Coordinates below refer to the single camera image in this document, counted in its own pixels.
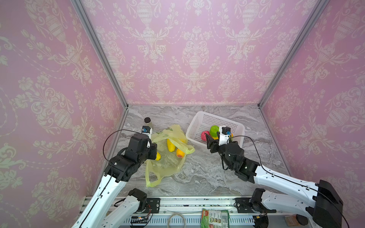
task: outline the green package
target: green package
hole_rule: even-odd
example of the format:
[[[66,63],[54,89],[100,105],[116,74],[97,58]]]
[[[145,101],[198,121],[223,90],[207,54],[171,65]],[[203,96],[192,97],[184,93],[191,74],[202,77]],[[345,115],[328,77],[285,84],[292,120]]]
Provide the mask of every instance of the green package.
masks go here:
[[[200,228],[229,228],[228,211],[203,209]]]

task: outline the pink wall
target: pink wall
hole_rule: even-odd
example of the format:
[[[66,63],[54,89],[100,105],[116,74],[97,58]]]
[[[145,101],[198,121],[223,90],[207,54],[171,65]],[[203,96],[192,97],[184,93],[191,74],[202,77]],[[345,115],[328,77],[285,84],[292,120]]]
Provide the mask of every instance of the pink wall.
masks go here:
[[[316,0],[82,0],[129,104],[258,103]]]
[[[0,227],[66,228],[122,106],[70,1],[0,5]]]
[[[365,216],[364,32],[364,1],[330,1],[264,107],[294,176],[330,182],[351,227]]]

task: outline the pink fruit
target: pink fruit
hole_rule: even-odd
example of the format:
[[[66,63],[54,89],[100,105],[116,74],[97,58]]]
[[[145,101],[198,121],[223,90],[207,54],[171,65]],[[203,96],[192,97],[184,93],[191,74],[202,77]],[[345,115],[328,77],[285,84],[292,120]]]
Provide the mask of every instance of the pink fruit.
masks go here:
[[[207,141],[207,137],[205,136],[205,134],[210,135],[209,131],[203,131],[200,136],[203,141]]]

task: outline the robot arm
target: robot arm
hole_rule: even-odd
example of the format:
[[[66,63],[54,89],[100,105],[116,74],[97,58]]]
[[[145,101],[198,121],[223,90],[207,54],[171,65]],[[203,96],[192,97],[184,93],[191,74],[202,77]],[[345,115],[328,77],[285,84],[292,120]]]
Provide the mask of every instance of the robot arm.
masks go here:
[[[156,159],[157,145],[151,142],[150,135],[150,127],[143,126],[142,133],[135,133],[128,147],[110,159],[96,193],[72,228],[119,227],[118,222],[123,218],[145,209],[147,195],[134,189],[118,209],[104,218],[115,197],[141,164],[146,159]]]
[[[251,198],[251,202],[255,204],[255,207],[258,207],[257,209],[261,208],[261,206],[258,206],[259,201],[267,210],[286,211],[307,218],[312,217],[309,212],[306,211],[306,208],[308,207],[307,204],[287,194],[278,194],[265,191],[264,189],[256,189],[253,198]]]
[[[302,214],[310,215],[313,221],[323,228],[341,228],[343,202],[330,183],[323,180],[314,183],[296,179],[245,158],[244,150],[239,147],[237,142],[231,141],[231,129],[219,127],[219,130],[220,132],[217,132],[219,138],[216,140],[210,135],[206,135],[207,148],[210,149],[211,153],[218,152],[222,162],[227,165],[228,169],[234,170],[239,179],[265,185],[288,194],[299,204],[306,205],[305,211],[300,210]],[[261,198],[262,195],[263,193],[257,197],[254,193],[251,199],[253,208],[260,212],[274,209],[271,208],[274,206],[273,201]],[[291,205],[291,207],[294,207],[292,209],[299,208],[298,204],[297,206]]]

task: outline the metal bracket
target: metal bracket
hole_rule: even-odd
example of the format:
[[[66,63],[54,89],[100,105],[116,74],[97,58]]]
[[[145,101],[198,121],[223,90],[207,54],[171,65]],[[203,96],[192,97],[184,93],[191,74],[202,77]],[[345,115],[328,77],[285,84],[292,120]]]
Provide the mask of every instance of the metal bracket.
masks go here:
[[[108,61],[108,58],[105,54],[105,51],[102,48],[101,43],[96,35],[96,32],[94,30],[94,27],[92,26],[90,18],[88,16],[87,12],[85,11],[84,5],[82,4],[81,0],[71,0],[71,2],[73,4],[73,7],[74,7],[82,25],[84,26],[85,32],[90,39],[90,43],[94,47],[95,52],[99,57],[100,63],[102,64],[105,72],[108,75],[108,78],[115,90],[115,93],[116,93],[120,103],[123,105],[124,109],[127,109],[127,107],[128,107],[127,100],[123,94],[121,87],[119,86],[119,82],[118,82],[117,78],[115,77],[113,69],[112,69],[112,67]]]
[[[255,213],[251,209],[250,198],[235,198],[234,201],[238,213]]]
[[[318,0],[316,5],[313,7],[313,10],[309,17],[307,18],[306,22],[302,26],[302,29],[298,33],[297,38],[295,39],[294,43],[290,47],[288,53],[286,54],[284,60],[280,64],[279,68],[276,71],[276,74],[272,78],[268,88],[264,92],[260,102],[259,102],[259,109],[265,106],[266,102],[268,101],[269,97],[271,97],[272,92],[274,91],[276,85],[279,83],[280,78],[284,74],[285,70],[290,65],[291,61],[293,60],[294,56],[299,51],[301,45],[306,40],[309,32],[315,25],[318,18],[321,16],[322,12],[324,11],[324,8],[326,7],[327,3],[330,0]]]
[[[146,205],[150,205],[151,206],[151,213],[154,214],[158,214],[160,211],[160,198],[147,198],[147,202]],[[146,210],[142,211],[142,213],[148,213],[149,212],[149,208],[147,208]]]

